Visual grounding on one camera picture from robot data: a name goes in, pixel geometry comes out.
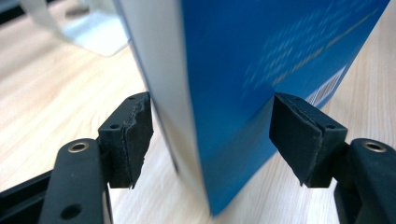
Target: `barcode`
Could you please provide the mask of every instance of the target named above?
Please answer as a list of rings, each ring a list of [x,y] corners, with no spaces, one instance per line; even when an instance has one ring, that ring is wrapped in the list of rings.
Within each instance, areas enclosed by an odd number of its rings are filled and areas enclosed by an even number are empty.
[[[328,95],[332,93],[335,86],[337,85],[338,79],[343,75],[346,67],[341,68],[334,76],[329,78],[323,85],[321,85],[317,90],[312,92],[305,100],[314,106],[319,105]]]

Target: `clamp jaw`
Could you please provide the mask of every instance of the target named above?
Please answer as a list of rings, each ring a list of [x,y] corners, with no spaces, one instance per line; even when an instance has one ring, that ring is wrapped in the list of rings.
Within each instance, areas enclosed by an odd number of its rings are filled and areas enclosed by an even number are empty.
[[[341,223],[396,223],[396,151],[347,128],[305,100],[276,93],[270,139],[301,184],[328,188]]]
[[[58,152],[52,171],[0,193],[0,223],[112,223],[107,183],[133,188],[153,134],[148,92],[128,97],[99,128]]]

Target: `blue box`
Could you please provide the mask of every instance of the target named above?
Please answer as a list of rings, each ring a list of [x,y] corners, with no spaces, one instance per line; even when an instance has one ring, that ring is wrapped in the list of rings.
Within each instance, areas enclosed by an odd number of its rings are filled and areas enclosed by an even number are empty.
[[[321,107],[388,0],[118,0],[179,176],[219,214],[276,152],[274,92]]]

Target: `wooden table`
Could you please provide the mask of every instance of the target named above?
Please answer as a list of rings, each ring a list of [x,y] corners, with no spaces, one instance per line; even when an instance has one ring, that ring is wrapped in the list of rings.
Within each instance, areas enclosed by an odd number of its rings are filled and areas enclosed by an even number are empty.
[[[62,17],[64,1],[51,10]],[[385,14],[323,108],[349,129],[347,141],[396,147],[396,3]],[[0,27],[0,190],[50,170],[58,149],[97,129],[129,95],[145,90],[129,49],[104,58],[38,28],[27,17]],[[177,178],[154,121],[134,190],[113,189],[115,223],[337,223],[331,189],[299,187],[278,153],[226,210],[210,217]]]

